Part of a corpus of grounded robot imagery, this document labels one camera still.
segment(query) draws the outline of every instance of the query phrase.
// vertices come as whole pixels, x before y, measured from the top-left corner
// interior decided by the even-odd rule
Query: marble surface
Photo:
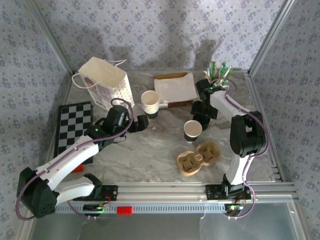
[[[154,88],[153,75],[157,74],[159,72],[128,72],[135,102],[135,116],[144,113],[141,108],[141,94]],[[195,81],[204,78],[203,73],[194,73],[193,76]],[[238,86],[238,91],[230,93],[231,97],[242,106],[255,110],[244,75],[235,74],[233,80]],[[72,85],[66,104],[84,101],[91,101],[88,91]],[[105,118],[108,112],[93,102],[92,104],[93,121]],[[184,140],[184,124],[192,119],[190,111],[191,106],[160,109],[158,117],[150,122],[146,130],[128,133],[126,141],[107,146],[94,156],[93,164],[85,165],[84,173],[92,173],[104,183],[221,182],[233,156],[229,144],[231,125],[219,113],[217,120],[212,119],[208,129],[203,131],[194,143],[187,143]],[[184,151],[195,151],[197,145],[206,140],[213,140],[218,144],[222,151],[221,160],[212,166],[203,166],[193,176],[182,176],[175,163],[176,157]],[[274,181],[271,165],[269,155],[255,158],[248,171],[247,180]],[[72,173],[68,179],[78,178],[84,173]]]

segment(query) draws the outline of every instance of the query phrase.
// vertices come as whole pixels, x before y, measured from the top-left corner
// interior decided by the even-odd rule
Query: paper bag handle
[[[79,86],[78,84],[76,84],[76,82],[75,82],[75,80],[74,80],[74,77],[77,76],[77,75],[80,75],[80,74],[84,74],[84,73],[78,72],[78,73],[74,74],[74,75],[72,76],[72,78],[71,78],[73,84],[76,85],[78,88],[80,88],[80,89],[90,89],[90,88],[93,88],[95,85],[98,84],[98,82],[96,82],[96,83],[93,84],[92,86],[88,86],[88,87],[86,87],[86,86]]]
[[[107,59],[104,59],[106,62],[109,62],[109,63],[117,63],[117,64],[115,64],[114,66],[116,67],[116,66],[118,66],[118,65],[120,65],[120,64],[123,64],[125,61],[127,61],[127,59],[123,59],[123,60],[119,60],[119,61],[109,61],[109,60],[107,60]]]

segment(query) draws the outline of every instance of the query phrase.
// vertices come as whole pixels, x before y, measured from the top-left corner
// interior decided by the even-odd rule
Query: wall
[[[90,57],[131,70],[248,69],[283,0],[37,0],[78,70]]]
[[[320,239],[320,3],[290,12],[254,76],[287,181]]]
[[[0,2],[0,239],[15,239],[19,173],[46,156],[70,78],[26,6]]]

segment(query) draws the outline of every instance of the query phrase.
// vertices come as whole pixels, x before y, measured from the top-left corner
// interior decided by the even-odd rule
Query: black and white checkerboard
[[[93,106],[89,101],[59,106],[54,157],[72,146],[92,122]]]

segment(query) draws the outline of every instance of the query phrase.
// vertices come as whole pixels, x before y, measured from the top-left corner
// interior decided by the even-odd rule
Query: patterned wallpaper
[[[74,70],[92,56],[126,70],[248,69],[283,0],[37,0]]]
[[[0,2],[0,239],[14,239],[19,173],[46,156],[70,78],[24,4]]]
[[[293,7],[254,81],[287,181],[320,239],[320,3]]]

